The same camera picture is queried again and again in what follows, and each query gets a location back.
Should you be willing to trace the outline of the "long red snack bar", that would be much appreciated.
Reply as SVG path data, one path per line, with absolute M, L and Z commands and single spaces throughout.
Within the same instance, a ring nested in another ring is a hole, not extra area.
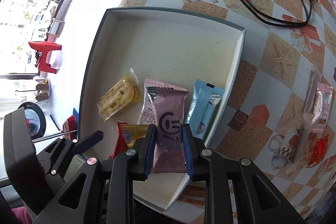
M 122 125 L 124 124 L 126 123 L 122 121 L 117 122 L 117 141 L 113 153 L 112 155 L 108 156 L 108 159 L 114 159 L 120 153 L 129 149 L 122 133 Z

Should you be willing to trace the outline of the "silver clear snack stick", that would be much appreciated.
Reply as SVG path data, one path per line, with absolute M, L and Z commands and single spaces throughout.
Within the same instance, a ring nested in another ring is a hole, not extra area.
M 322 75 L 315 67 L 314 65 L 311 66 L 310 69 L 310 80 L 309 80 L 309 86 L 307 89 L 307 95 L 305 100 L 305 106 L 303 109 L 303 115 L 301 119 L 301 125 L 300 125 L 300 138 L 298 142 L 298 146 L 296 149 L 296 152 L 294 154 L 294 158 L 292 162 L 288 165 L 288 169 L 286 170 L 286 174 L 292 173 L 297 169 L 297 166 L 299 165 L 299 162 L 303 156 L 303 152 L 305 150 L 306 141 L 309 136 L 309 131 L 311 129 L 311 126 L 313 124 L 313 117 L 312 109 L 314 105 L 314 99 L 315 99 L 315 93 L 316 93 L 316 87 L 317 83 L 320 82 L 322 79 Z

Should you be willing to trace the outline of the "yellow clear cracker packet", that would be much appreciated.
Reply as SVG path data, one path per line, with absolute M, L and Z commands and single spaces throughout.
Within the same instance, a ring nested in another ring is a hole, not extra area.
M 132 68 L 98 101 L 98 113 L 102 121 L 107 122 L 141 98 L 139 81 Z

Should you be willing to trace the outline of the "small red snack packet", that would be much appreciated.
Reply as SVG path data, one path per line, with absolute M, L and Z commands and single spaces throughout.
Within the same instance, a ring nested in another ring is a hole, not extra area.
M 309 162 L 306 166 L 307 168 L 312 168 L 323 160 L 327 151 L 328 139 L 329 135 L 327 134 L 324 137 L 318 138 L 315 141 L 312 152 L 310 153 Z

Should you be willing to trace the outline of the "mauve pink snack bar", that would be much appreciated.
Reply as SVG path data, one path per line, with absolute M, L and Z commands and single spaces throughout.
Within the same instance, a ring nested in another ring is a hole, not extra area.
M 151 86 L 147 93 L 157 130 L 153 170 L 156 173 L 185 173 L 182 125 L 188 92 Z

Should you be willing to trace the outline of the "light blue snack bar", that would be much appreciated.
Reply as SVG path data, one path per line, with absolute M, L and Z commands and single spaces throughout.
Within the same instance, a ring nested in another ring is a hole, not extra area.
M 194 137 L 204 140 L 210 121 L 225 90 L 197 79 L 194 83 L 193 98 L 185 123 L 189 124 Z

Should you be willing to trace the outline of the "pink crispy cranberry packet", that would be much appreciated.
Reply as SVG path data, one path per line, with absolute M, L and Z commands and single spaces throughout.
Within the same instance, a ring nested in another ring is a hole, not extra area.
M 333 98 L 333 87 L 323 83 L 317 83 L 311 132 L 321 134 L 327 125 L 331 103 Z

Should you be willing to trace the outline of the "gold snack bar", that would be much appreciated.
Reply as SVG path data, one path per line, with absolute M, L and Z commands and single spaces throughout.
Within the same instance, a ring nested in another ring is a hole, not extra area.
M 121 135 L 128 148 L 132 148 L 135 141 L 146 136 L 148 130 L 147 124 L 125 124 L 120 125 Z

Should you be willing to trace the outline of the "white pink cookie packet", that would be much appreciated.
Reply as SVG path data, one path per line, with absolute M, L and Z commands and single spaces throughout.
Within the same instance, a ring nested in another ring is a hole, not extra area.
M 137 124 L 155 124 L 154 110 L 151 105 L 149 95 L 147 93 L 148 87 L 151 87 L 151 86 L 189 92 L 186 88 L 183 88 L 177 85 L 165 83 L 162 81 L 152 80 L 152 79 L 145 79 L 144 84 L 143 84 L 143 87 L 144 87 L 143 105 L 142 105 L 141 113 L 140 113 Z

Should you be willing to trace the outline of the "red plastic stool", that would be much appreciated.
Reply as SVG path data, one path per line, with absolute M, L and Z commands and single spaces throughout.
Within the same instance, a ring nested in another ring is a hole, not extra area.
M 47 62 L 47 56 L 49 52 L 51 51 L 59 51 L 62 49 L 62 46 L 60 44 L 51 43 L 51 42 L 29 42 L 29 46 L 35 50 L 35 57 L 37 59 L 37 62 L 35 63 L 35 66 L 38 68 L 40 72 L 46 72 L 46 73 L 53 73 L 56 74 L 57 70 L 53 68 L 48 62 Z

